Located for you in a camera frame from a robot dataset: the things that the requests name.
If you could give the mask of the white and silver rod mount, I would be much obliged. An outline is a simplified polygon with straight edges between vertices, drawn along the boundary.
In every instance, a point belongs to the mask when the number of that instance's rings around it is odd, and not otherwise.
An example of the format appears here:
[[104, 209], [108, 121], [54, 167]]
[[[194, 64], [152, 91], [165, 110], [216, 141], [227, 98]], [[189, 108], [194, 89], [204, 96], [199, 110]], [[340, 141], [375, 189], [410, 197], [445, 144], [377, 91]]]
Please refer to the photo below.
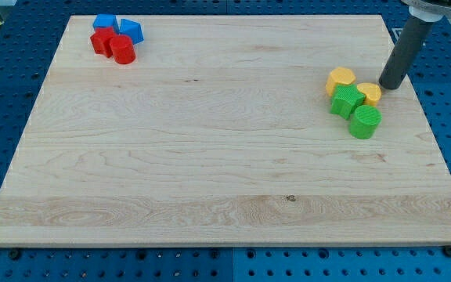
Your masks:
[[441, 18], [451, 19], [451, 0], [401, 0], [409, 6], [409, 13], [424, 22], [434, 23]]

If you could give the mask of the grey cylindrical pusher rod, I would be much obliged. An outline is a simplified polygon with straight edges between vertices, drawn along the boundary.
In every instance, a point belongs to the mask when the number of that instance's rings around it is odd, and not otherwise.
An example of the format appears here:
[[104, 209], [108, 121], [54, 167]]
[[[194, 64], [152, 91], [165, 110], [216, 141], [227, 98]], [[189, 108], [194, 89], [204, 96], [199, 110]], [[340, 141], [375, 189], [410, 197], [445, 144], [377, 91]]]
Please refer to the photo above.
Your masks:
[[379, 77], [383, 88], [394, 90], [402, 84], [432, 26], [432, 22], [409, 16]]

